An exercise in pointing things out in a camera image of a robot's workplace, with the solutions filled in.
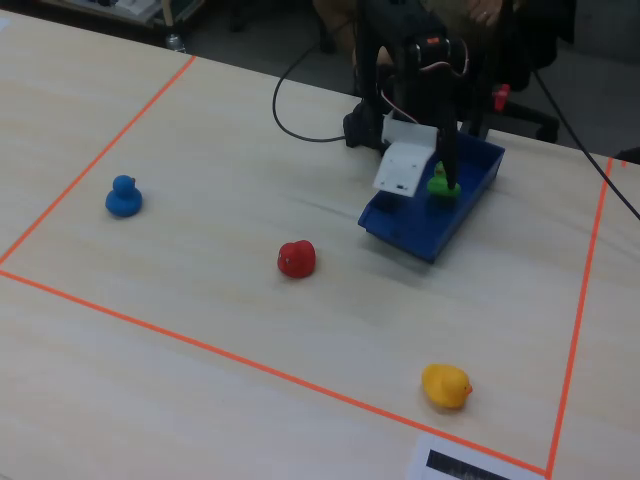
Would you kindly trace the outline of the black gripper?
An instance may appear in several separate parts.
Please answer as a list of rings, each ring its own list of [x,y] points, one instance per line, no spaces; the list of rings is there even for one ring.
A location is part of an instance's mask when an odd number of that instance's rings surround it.
[[[419,124],[442,128],[439,131],[437,153],[442,167],[437,180],[437,193],[457,193],[458,164],[456,125],[452,100],[454,77],[450,69],[432,69],[402,78],[397,105]]]

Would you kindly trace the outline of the person hand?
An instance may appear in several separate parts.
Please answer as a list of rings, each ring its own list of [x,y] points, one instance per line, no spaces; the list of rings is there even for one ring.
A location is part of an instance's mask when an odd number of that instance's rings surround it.
[[[498,20],[502,4],[502,0],[469,0],[469,17],[477,24],[490,27]]]

